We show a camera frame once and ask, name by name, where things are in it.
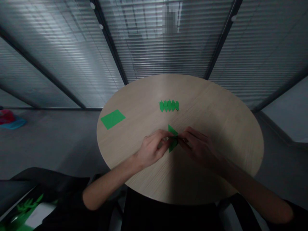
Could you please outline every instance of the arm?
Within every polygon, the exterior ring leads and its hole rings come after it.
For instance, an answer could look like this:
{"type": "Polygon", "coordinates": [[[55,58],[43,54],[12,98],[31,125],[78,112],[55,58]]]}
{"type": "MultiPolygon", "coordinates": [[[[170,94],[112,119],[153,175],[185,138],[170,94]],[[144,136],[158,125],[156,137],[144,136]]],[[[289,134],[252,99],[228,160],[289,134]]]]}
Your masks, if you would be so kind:
{"type": "Polygon", "coordinates": [[[218,154],[208,136],[188,127],[179,137],[179,144],[193,160],[226,179],[266,220],[284,224],[293,219],[288,203],[218,154]]]}
{"type": "Polygon", "coordinates": [[[157,162],[169,148],[173,136],[171,132],[157,130],[143,139],[140,150],[119,164],[107,174],[90,184],[82,195],[83,202],[89,210],[97,210],[107,198],[137,172],[157,162]]]}

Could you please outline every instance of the red object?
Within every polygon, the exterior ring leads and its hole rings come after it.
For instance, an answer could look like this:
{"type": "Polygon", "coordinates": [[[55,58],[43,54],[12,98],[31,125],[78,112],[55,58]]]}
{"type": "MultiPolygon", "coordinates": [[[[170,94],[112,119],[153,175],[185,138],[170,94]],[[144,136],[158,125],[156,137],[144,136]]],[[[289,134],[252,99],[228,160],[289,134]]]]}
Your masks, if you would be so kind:
{"type": "Polygon", "coordinates": [[[0,125],[9,124],[15,121],[13,113],[8,109],[3,109],[0,111],[0,125]]]}

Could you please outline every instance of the horizontal blinds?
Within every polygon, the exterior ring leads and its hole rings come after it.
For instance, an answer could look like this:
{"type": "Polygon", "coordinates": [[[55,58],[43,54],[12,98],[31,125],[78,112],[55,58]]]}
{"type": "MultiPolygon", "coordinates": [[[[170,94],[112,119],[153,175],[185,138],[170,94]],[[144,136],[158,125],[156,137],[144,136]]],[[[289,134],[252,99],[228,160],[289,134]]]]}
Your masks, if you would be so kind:
{"type": "MultiPolygon", "coordinates": [[[[1,85],[39,107],[79,108],[2,38],[0,38],[0,70],[1,85]]],[[[8,101],[3,105],[14,106],[8,101]]]]}
{"type": "Polygon", "coordinates": [[[250,109],[308,64],[308,1],[243,0],[209,78],[250,109]]]}
{"type": "Polygon", "coordinates": [[[232,0],[100,0],[129,82],[162,74],[204,77],[232,0]]]}
{"type": "Polygon", "coordinates": [[[20,101],[19,99],[15,98],[14,96],[6,93],[5,91],[0,89],[0,106],[3,107],[29,107],[28,104],[20,101]]]}
{"type": "Polygon", "coordinates": [[[124,86],[89,0],[2,0],[0,25],[86,107],[124,86]]]}

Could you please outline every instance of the table top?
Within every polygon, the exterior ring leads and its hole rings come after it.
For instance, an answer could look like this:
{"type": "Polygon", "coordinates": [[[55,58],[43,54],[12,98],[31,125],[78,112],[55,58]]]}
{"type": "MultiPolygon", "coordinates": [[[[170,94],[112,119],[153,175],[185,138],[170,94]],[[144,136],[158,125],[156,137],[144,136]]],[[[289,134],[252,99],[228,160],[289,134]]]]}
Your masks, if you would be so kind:
{"type": "MultiPolygon", "coordinates": [[[[248,107],[223,87],[201,78],[162,74],[134,81],[106,103],[97,124],[100,152],[112,169],[141,146],[157,129],[187,126],[210,135],[217,151],[254,176],[263,159],[263,136],[248,107]],[[159,109],[164,100],[179,101],[179,111],[159,109]],[[126,118],[109,130],[100,118],[119,110],[126,118]]],[[[157,201],[198,205],[236,193],[224,179],[193,162],[177,145],[152,166],[126,182],[140,194],[157,201]]]]}

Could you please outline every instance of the blue basket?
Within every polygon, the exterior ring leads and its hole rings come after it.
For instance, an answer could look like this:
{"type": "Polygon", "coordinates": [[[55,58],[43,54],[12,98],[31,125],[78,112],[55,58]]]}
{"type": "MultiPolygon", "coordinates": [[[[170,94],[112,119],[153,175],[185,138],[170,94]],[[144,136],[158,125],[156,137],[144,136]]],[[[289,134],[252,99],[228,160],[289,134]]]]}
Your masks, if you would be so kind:
{"type": "Polygon", "coordinates": [[[14,115],[15,121],[8,123],[8,124],[1,124],[0,127],[6,128],[6,129],[16,129],[19,127],[22,127],[27,121],[14,115]]]}

